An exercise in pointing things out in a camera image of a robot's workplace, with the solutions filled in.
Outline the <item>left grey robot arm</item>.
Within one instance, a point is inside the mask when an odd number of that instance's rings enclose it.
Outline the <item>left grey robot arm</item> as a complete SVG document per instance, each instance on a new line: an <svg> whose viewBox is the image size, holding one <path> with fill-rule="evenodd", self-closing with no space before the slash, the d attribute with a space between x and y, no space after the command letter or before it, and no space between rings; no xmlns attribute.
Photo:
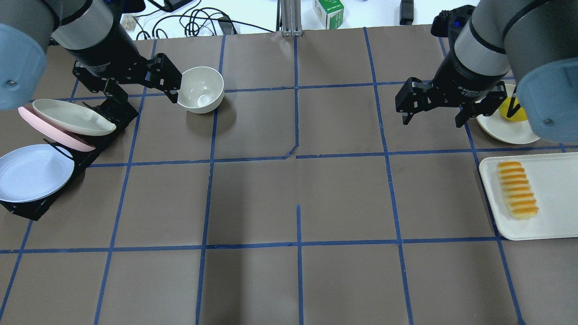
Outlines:
<svg viewBox="0 0 578 325"><path fill-rule="evenodd" d="M23 106L46 70L56 41L76 60L74 74L93 93L120 99L123 84L162 91L177 103L182 74L163 53L140 55L103 0L3 0L1 3L1 109Z"/></svg>

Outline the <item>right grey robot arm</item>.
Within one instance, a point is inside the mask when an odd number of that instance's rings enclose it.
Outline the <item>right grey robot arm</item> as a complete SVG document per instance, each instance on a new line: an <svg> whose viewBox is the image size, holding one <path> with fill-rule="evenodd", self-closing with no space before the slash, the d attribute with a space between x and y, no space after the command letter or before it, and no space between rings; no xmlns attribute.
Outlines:
<svg viewBox="0 0 578 325"><path fill-rule="evenodd" d="M417 113L458 107L456 127L491 116L512 72L531 130L544 140L578 137L578 4L575 0L481 0L440 12L431 34L449 50L430 82L408 78L396 95L407 125Z"/></svg>

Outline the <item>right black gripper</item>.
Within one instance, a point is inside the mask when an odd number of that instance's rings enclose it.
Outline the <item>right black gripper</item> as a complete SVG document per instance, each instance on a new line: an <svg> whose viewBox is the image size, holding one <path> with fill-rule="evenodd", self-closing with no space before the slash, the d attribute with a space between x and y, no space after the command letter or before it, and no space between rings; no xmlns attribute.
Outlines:
<svg viewBox="0 0 578 325"><path fill-rule="evenodd" d="M396 95L396 112L402 124L408 125L417 113L443 107L461 107L455 117L457 128L479 115L492 116L507 98L504 82L495 78L434 78L423 82L408 78Z"/></svg>

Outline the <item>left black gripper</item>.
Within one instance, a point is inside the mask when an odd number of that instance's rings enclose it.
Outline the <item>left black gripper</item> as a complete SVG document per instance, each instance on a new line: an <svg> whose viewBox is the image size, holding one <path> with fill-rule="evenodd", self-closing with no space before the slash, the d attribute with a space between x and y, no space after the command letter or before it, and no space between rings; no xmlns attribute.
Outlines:
<svg viewBox="0 0 578 325"><path fill-rule="evenodd" d="M114 88L116 84L140 84L163 92L173 104L179 99L182 73L163 53L150 60L140 54L97 57L75 53L74 57L73 74L91 93L106 93L108 86ZM108 121L132 121L138 115L128 97L107 97L96 103L84 101L84 106Z"/></svg>

